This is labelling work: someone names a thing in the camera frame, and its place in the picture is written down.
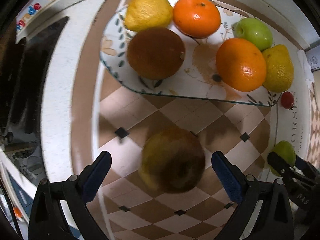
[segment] tangerine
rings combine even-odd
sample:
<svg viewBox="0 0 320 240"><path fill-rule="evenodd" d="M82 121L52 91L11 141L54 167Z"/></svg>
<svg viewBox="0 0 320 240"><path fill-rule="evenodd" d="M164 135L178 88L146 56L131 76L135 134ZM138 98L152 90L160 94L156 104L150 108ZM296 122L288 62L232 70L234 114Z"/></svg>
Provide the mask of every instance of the tangerine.
<svg viewBox="0 0 320 240"><path fill-rule="evenodd" d="M219 29L221 16L209 0L179 0L173 8L173 21L182 33L202 39Z"/></svg>
<svg viewBox="0 0 320 240"><path fill-rule="evenodd" d="M242 92L262 86L267 76L267 64L262 53L245 39L226 40L218 49L216 66L222 80Z"/></svg>

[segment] screw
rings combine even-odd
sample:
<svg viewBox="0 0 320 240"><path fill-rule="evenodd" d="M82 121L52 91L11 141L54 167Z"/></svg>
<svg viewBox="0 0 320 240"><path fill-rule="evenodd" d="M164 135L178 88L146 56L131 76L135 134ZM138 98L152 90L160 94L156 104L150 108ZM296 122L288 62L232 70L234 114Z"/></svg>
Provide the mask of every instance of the screw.
<svg viewBox="0 0 320 240"><path fill-rule="evenodd" d="M282 184L283 184L282 179L276 179L276 182L277 182L279 185L282 185Z"/></svg>
<svg viewBox="0 0 320 240"><path fill-rule="evenodd" d="M252 176L250 174L247 175L246 178L247 178L248 181L254 181L254 176Z"/></svg>
<svg viewBox="0 0 320 240"><path fill-rule="evenodd" d="M41 179L40 184L41 184L41 185L44 185L44 184L46 184L47 182L48 182L47 179Z"/></svg>
<svg viewBox="0 0 320 240"><path fill-rule="evenodd" d="M73 175L71 175L70 177L69 177L69 180L70 181L76 181L78 179L78 175L76 175L76 174L73 174Z"/></svg>

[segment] blue gripper pad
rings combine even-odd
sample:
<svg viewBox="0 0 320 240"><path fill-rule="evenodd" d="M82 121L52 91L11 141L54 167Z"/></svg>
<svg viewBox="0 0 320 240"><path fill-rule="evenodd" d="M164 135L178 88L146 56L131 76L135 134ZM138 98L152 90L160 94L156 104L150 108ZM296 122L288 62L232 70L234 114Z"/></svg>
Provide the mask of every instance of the blue gripper pad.
<svg viewBox="0 0 320 240"><path fill-rule="evenodd" d="M231 165L222 152L218 151L212 154L212 168L216 172L230 200L239 204L242 202L242 187L226 162L228 162L229 166Z"/></svg>

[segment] black cable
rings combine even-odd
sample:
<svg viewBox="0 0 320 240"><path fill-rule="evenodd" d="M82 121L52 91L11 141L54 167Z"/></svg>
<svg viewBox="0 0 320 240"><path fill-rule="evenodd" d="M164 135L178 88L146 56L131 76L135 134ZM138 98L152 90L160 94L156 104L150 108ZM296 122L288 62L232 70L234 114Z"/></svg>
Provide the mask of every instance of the black cable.
<svg viewBox="0 0 320 240"><path fill-rule="evenodd" d="M23 239L21 231L20 231L20 228L19 228L19 225L18 225L18 221L17 221L16 215L14 214L14 211L13 211L13 207L12 207L10 198L8 196L8 193L7 193L6 189L4 188L4 185L2 183L1 177L0 177L0 189L2 190L3 195L4 195L4 199L8 204L9 211L10 211L10 214L12 216L12 220L13 220L13 223L14 223L14 227L16 228L17 234L18 234L18 236L21 237L21 239Z"/></svg>

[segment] red tomato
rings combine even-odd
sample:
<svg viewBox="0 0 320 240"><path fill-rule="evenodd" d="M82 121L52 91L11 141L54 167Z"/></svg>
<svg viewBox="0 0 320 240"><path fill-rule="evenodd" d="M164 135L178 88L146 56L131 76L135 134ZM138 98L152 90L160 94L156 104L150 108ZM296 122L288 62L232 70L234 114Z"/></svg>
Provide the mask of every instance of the red tomato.
<svg viewBox="0 0 320 240"><path fill-rule="evenodd" d="M294 97L289 91L286 91L286 92L284 92L282 94L282 96L281 96L281 105L285 109L292 109L292 107L294 105Z"/></svg>

